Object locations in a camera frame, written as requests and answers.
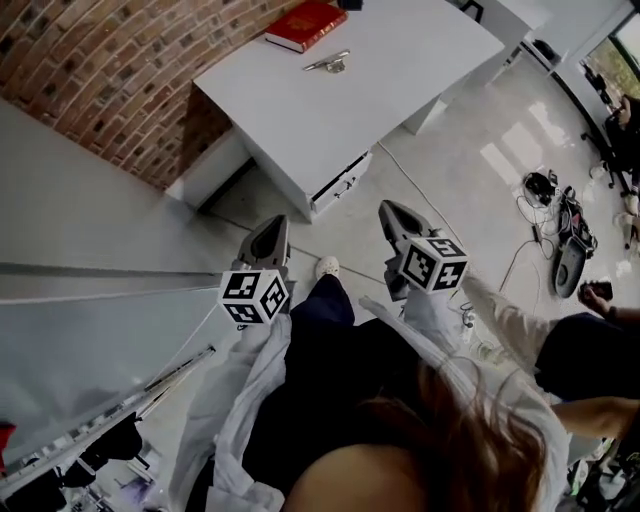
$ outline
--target drawer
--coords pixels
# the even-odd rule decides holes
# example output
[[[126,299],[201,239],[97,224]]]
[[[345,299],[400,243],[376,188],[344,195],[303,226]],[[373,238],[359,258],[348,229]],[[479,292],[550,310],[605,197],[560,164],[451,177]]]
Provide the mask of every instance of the drawer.
[[[311,198],[311,209],[315,215],[328,208],[333,203],[349,195],[366,172],[373,155],[370,151],[355,160],[344,172],[331,180],[320,192]]]

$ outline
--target drawer handle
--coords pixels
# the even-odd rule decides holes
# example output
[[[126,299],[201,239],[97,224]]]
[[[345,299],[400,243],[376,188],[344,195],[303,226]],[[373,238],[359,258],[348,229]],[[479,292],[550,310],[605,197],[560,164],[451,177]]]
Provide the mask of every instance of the drawer handle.
[[[333,195],[340,199],[340,196],[344,194],[347,190],[353,187],[353,184],[356,182],[356,177],[351,178],[351,181],[345,181],[346,188],[342,192],[335,192]]]

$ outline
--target red book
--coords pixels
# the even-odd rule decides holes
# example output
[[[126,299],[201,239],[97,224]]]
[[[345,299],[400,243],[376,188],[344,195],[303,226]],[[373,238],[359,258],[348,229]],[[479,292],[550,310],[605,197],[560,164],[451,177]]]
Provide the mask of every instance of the red book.
[[[348,16],[347,11],[333,5],[306,2],[271,25],[265,36],[267,41],[304,53]]]

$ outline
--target white floor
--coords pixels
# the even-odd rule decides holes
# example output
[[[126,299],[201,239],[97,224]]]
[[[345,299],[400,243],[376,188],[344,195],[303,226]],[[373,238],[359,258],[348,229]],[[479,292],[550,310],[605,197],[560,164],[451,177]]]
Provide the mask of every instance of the white floor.
[[[522,178],[534,170],[546,173],[553,169],[562,188],[571,185],[577,190],[599,240],[584,278],[610,278],[616,304],[640,307],[638,258],[624,251],[622,234],[612,225],[613,216],[623,209],[619,188],[610,190],[607,178],[590,180],[588,170],[597,157],[580,140],[585,129],[579,112],[555,82],[521,61],[491,86],[466,91],[420,136],[398,128],[383,143],[454,226],[474,265],[496,287],[515,251],[532,238],[515,202]],[[291,276],[298,281],[294,302],[303,300],[310,290],[317,257],[335,255],[343,266],[341,278],[358,321],[362,321],[368,316],[357,306],[359,297],[366,294],[391,305],[382,283],[384,261],[392,255],[377,216],[383,199],[399,201],[435,225],[443,225],[392,160],[375,147],[371,167],[358,188],[313,225],[303,220],[259,170],[250,171],[211,212],[209,229],[218,239],[228,241],[212,250],[224,253],[230,262],[246,234],[239,226],[254,228],[270,216],[286,213],[291,220],[290,241],[296,248],[290,262]],[[547,232],[555,229],[553,223],[544,228]],[[550,275],[551,264],[539,247],[529,244],[505,292],[521,307],[529,311],[535,307],[537,314],[548,318],[582,311],[574,298],[561,300],[553,294]],[[462,297],[457,299],[456,303],[462,302]],[[197,385],[197,377],[189,379],[141,425],[151,443],[164,452],[167,470]],[[157,492],[165,485],[163,476]]]

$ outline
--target window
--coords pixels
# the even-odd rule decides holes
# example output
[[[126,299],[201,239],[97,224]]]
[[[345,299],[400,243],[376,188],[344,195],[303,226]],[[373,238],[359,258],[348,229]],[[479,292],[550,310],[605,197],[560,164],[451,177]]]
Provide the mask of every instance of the window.
[[[602,75],[613,107],[624,94],[640,98],[640,14],[627,18],[583,64]]]

